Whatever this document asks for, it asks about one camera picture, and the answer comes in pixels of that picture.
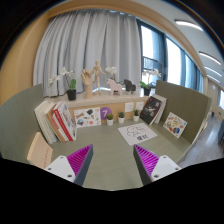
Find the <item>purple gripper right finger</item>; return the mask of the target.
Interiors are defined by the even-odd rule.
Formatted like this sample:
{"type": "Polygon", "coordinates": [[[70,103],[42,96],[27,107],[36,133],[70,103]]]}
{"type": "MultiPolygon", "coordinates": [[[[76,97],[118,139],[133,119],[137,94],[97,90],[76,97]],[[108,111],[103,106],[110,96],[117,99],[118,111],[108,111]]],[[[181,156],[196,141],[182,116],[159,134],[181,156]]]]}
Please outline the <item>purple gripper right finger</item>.
{"type": "Polygon", "coordinates": [[[133,147],[133,155],[143,185],[180,170],[180,167],[167,155],[157,156],[155,153],[137,144],[133,147]]]}

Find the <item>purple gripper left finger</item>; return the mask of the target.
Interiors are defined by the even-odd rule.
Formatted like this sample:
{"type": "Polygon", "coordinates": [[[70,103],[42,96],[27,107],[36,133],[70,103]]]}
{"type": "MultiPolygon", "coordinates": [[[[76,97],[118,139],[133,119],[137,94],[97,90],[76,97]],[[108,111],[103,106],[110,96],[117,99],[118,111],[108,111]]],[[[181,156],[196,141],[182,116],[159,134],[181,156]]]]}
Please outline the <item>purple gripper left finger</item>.
{"type": "Polygon", "coordinates": [[[78,186],[82,186],[86,178],[92,156],[93,145],[90,144],[72,153],[68,157],[59,156],[48,167],[46,167],[45,170],[75,183],[78,186]]]}

